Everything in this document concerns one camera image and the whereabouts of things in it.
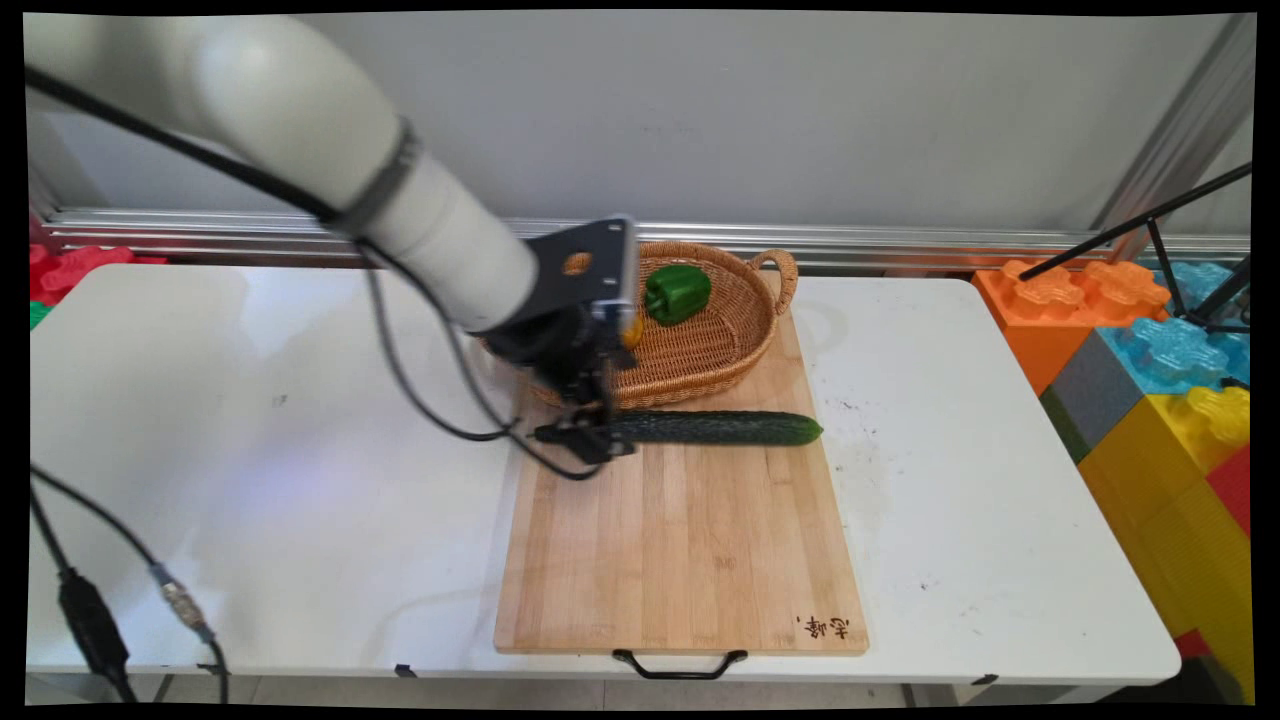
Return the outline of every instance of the wooden cutting board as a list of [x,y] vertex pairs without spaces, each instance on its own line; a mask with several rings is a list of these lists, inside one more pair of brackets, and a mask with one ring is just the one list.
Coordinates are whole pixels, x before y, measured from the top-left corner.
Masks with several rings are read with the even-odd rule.
[[[522,406],[530,421],[553,416],[531,396]],[[814,416],[791,313],[735,388],[663,410]],[[563,448],[539,447],[580,466]],[[494,633],[499,651],[867,651],[820,439],[771,448],[639,446],[585,482],[524,462]]]

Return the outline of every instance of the wicker basket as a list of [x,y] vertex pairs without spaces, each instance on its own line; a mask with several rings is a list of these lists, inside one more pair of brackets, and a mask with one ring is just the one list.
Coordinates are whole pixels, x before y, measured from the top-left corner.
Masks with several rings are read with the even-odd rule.
[[[772,260],[782,273],[774,299],[756,272]],[[649,273],[672,264],[701,268],[712,279],[712,297],[692,318],[664,328],[645,315],[635,352],[637,366],[613,375],[613,398],[620,409],[652,407],[712,395],[737,384],[764,355],[778,315],[787,311],[799,269],[790,252],[765,250],[744,263],[733,255],[696,242],[640,243],[636,309],[643,311]],[[554,392],[534,386],[534,393],[559,405]]]

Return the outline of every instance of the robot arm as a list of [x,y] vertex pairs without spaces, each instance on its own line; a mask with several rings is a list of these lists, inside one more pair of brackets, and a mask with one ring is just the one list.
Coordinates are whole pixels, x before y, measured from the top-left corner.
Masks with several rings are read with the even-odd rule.
[[[369,238],[453,322],[531,366],[568,405],[603,409],[576,425],[607,429],[605,366],[632,311],[628,220],[517,240],[440,163],[407,154],[412,128],[381,90],[292,18],[27,13],[23,47],[27,67],[154,126],[218,142],[339,209],[335,229]],[[589,274],[564,275],[563,259],[584,250],[595,255]],[[607,438],[598,434],[596,448]]]
[[[401,138],[381,90],[292,18],[24,14],[23,40],[28,65],[218,142],[334,208],[360,199]],[[532,290],[530,249],[425,152],[362,229],[467,331],[499,325]]]

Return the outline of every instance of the white table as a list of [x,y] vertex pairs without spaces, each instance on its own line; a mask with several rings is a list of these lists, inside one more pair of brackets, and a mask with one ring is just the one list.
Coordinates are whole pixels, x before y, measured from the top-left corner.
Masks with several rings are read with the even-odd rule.
[[[398,281],[387,288],[422,395],[488,429],[434,315]],[[726,679],[1114,687],[1178,671],[973,287],[803,278],[792,310],[870,650],[751,656]],[[507,406],[509,374],[474,357]],[[608,656],[494,651],[518,457],[506,442],[454,441],[407,405],[358,270],[106,266],[32,333],[31,365],[32,459],[150,543],[233,671],[635,676]],[[42,497],[113,607],[132,671],[211,661],[125,544]],[[83,671],[36,538],[27,669]]]

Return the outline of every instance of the cucumber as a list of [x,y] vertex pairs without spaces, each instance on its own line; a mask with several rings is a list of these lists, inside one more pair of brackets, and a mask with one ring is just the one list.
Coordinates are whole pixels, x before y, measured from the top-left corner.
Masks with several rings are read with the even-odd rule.
[[809,445],[822,434],[813,418],[754,410],[634,410],[613,416],[623,439],[678,445]]

